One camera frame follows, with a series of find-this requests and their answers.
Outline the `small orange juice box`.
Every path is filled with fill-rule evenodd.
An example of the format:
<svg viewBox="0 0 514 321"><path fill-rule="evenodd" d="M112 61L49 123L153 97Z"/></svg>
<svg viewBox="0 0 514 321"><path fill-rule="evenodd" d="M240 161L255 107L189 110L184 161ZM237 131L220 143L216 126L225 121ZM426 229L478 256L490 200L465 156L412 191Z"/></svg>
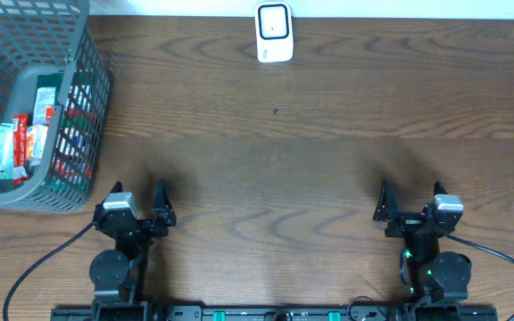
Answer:
<svg viewBox="0 0 514 321"><path fill-rule="evenodd" d="M26 160L31 166L38 165L43 158L47 131L46 125L34 125L27 129Z"/></svg>

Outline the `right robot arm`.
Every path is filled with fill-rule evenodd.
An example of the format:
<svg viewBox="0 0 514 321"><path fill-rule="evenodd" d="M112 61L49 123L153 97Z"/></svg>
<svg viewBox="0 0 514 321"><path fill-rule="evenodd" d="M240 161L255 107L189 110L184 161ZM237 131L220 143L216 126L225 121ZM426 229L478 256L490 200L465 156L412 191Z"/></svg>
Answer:
<svg viewBox="0 0 514 321"><path fill-rule="evenodd" d="M460 197L437 181L421 211L402 211L392 184L382 182L373 219L387 223L387 237L403 239L401 279L411 291L409 300L388 310L388 320L461 319L459 303L468 298L472 264L463 254L441 251L439 238L454 231L463 210Z"/></svg>

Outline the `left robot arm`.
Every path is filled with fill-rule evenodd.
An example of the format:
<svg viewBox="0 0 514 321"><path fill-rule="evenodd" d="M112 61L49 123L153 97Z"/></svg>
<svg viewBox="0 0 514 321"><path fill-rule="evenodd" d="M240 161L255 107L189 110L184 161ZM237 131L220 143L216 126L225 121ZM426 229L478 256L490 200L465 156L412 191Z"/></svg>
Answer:
<svg viewBox="0 0 514 321"><path fill-rule="evenodd" d="M98 232L115 241L115 247L97 254L90 264L94 320L165 318L163 310L143 295L150 247L177 223L162 179L156 186L152 213L152 218L139 218L133 193L125 192L120 182L95 206L92 223Z"/></svg>

